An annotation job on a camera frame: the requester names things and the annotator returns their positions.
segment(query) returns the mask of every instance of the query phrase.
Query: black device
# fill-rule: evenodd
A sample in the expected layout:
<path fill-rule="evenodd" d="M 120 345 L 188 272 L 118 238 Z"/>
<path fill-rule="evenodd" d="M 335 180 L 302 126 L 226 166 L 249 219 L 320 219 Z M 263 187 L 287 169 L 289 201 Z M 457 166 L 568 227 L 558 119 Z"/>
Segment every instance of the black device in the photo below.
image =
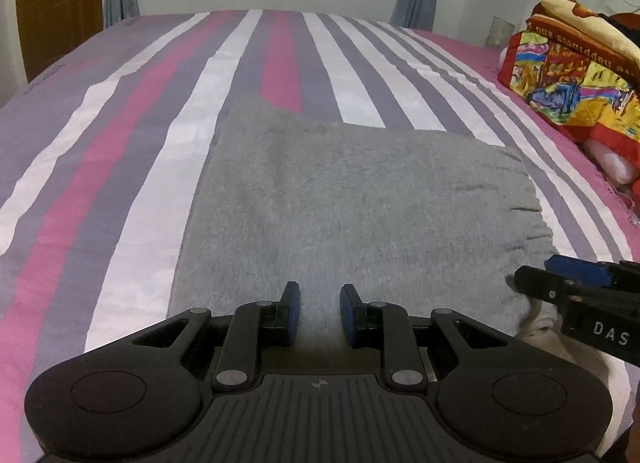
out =
<path fill-rule="evenodd" d="M 40 463 L 598 461 L 612 404 L 591 373 L 450 309 L 339 298 L 348 344 L 380 350 L 375 374 L 261 371 L 262 350 L 295 340 L 296 283 L 232 316 L 190 309 L 34 380 Z"/>
<path fill-rule="evenodd" d="M 565 335 L 640 366 L 640 264 L 553 255 L 545 269 L 518 268 L 514 284 L 529 297 L 555 304 Z"/>

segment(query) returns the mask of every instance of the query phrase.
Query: folded gray garment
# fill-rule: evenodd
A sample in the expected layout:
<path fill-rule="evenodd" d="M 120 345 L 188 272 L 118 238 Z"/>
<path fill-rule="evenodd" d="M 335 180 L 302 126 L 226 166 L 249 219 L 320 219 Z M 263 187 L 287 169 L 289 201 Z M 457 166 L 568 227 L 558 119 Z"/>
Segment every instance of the folded gray garment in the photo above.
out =
<path fill-rule="evenodd" d="M 524 323 L 549 327 L 554 308 L 508 280 L 556 253 L 551 236 L 513 150 L 440 131 L 316 123 L 244 100 L 203 171 L 169 313 L 230 314 L 297 281 L 294 352 L 268 350 L 263 363 L 357 370 L 377 355 L 344 342 L 343 284 L 410 315 L 448 307 L 510 335 Z"/>

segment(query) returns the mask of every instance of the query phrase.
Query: black robotic gripper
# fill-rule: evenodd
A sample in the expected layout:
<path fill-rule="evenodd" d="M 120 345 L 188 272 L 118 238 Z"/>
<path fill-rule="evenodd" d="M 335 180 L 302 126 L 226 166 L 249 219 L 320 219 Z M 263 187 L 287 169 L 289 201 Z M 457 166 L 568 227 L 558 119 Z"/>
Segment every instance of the black robotic gripper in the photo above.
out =
<path fill-rule="evenodd" d="M 24 402 L 40 463 L 598 461 L 612 404 L 587 371 L 450 309 L 410 317 L 350 284 L 340 309 L 348 345 L 380 350 L 376 374 L 260 370 L 263 349 L 295 340 L 297 283 L 50 368 Z"/>

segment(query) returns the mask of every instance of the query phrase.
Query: bed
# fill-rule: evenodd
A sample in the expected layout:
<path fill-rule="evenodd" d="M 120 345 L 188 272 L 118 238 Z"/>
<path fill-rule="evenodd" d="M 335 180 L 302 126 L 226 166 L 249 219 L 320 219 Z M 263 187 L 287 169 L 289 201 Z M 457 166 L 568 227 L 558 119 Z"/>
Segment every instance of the bed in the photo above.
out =
<path fill-rule="evenodd" d="M 327 121 L 514 148 L 559 253 L 640 259 L 629 208 L 496 85 L 497 64 L 492 50 L 426 32 L 249 10 L 129 19 L 48 68 L 0 110 L 0 460 L 41 454 L 22 413 L 34 377 L 166 317 L 209 146 L 248 94 Z M 582 357 L 607 366 L 602 453 L 631 425 L 640 372 Z"/>

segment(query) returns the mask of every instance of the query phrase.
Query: crosshair logo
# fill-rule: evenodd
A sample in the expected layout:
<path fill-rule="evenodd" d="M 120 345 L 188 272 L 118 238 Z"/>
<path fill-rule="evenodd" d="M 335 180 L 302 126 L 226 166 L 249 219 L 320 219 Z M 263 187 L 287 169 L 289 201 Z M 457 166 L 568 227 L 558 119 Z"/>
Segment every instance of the crosshair logo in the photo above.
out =
<path fill-rule="evenodd" d="M 322 389 L 323 387 L 326 387 L 327 385 L 329 385 L 329 382 L 321 378 L 318 378 L 317 380 L 314 380 L 313 382 L 311 382 L 311 385 L 313 385 L 316 389 Z"/>

